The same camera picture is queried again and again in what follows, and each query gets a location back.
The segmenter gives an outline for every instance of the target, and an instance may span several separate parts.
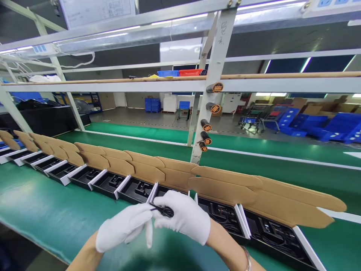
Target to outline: white cabinet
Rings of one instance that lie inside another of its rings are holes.
[[[166,94],[163,100],[163,111],[176,112],[177,111],[177,95]]]
[[[223,93],[222,97],[222,113],[234,114],[240,102],[242,93]]]

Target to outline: electrical outlet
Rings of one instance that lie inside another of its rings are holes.
[[[332,0],[320,0],[318,7],[325,7],[331,4]]]
[[[346,4],[349,0],[336,0],[335,5]]]

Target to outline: black packaging tray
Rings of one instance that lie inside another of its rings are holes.
[[[12,149],[8,149],[8,150],[6,150],[6,151],[0,152],[0,156],[3,156],[3,155],[5,155],[5,154],[9,154],[9,153],[11,153],[11,152],[15,152],[15,151],[12,150]]]
[[[62,177],[64,177],[65,175],[69,174],[70,172],[72,172],[73,170],[75,170],[76,168],[77,168],[77,166],[74,166],[70,163],[66,163],[66,164],[61,165],[60,167],[48,172],[48,174],[51,179],[62,184],[60,179]]]
[[[251,246],[296,270],[317,270],[292,228],[246,209],[244,213],[252,234]]]
[[[157,190],[156,190],[155,193],[154,193],[154,197],[164,196],[164,194],[167,193],[167,191],[169,191],[169,190],[181,192],[182,194],[185,194],[185,195],[186,195],[186,193],[184,193],[184,192],[182,192],[182,191],[178,191],[178,190],[175,190],[175,189],[173,189],[173,188],[168,188],[168,187],[166,187],[166,186],[160,186],[160,185],[158,185]]]
[[[21,158],[23,156],[26,156],[26,155],[29,155],[29,154],[32,154],[31,151],[23,151],[23,152],[20,152],[20,153],[17,153],[17,154],[13,154],[11,156],[8,156],[8,159],[9,160],[15,160],[17,158]]]
[[[132,204],[145,203],[154,185],[131,177],[120,191],[120,198]]]
[[[108,171],[93,184],[93,188],[95,191],[117,200],[114,192],[119,187],[119,185],[124,181],[125,178],[126,177],[124,176],[111,173]]]
[[[29,158],[26,158],[23,160],[24,164],[31,164],[31,163],[34,163],[36,161],[39,161],[45,157],[47,157],[48,155],[45,154],[45,153],[39,153],[39,154],[36,154],[36,155],[33,155],[32,157],[29,157]]]
[[[198,197],[198,205],[209,214],[214,221],[221,224],[237,243],[243,245],[248,242],[233,206],[200,197]]]
[[[61,161],[62,161],[62,160],[53,157],[53,158],[50,158],[50,159],[48,159],[48,160],[46,160],[46,161],[44,161],[44,162],[42,162],[42,163],[40,163],[40,164],[37,164],[37,165],[35,166],[35,168],[36,168],[36,170],[44,173],[44,170],[46,170],[46,169],[48,169],[48,168],[50,168],[50,167],[52,167],[52,166],[60,163]]]
[[[92,167],[85,167],[74,176],[70,177],[70,181],[77,186],[90,190],[88,183],[97,176],[101,170]]]

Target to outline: hand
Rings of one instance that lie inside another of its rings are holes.
[[[174,211],[174,216],[168,218],[154,210],[154,227],[179,231],[205,245],[211,230],[211,221],[209,215],[191,197],[169,190],[164,196],[154,198],[153,203],[157,206],[168,206]]]
[[[152,247],[153,207],[149,204],[137,204],[125,208],[111,219],[107,219],[99,228],[96,249],[103,253],[121,243],[130,243],[146,228],[146,241],[148,248]]]

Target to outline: wooden rod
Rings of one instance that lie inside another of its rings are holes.
[[[256,73],[222,75],[221,80],[232,79],[282,79],[282,78],[341,78],[361,77],[361,72],[318,72],[318,73]],[[23,84],[2,85],[57,85],[57,84],[102,84],[102,83],[126,83],[126,82],[164,82],[164,81],[199,81],[206,80],[207,76],[183,76],[183,77],[158,77],[158,78],[135,78],[135,79],[104,79],[104,80],[77,80],[61,82],[38,82]]]

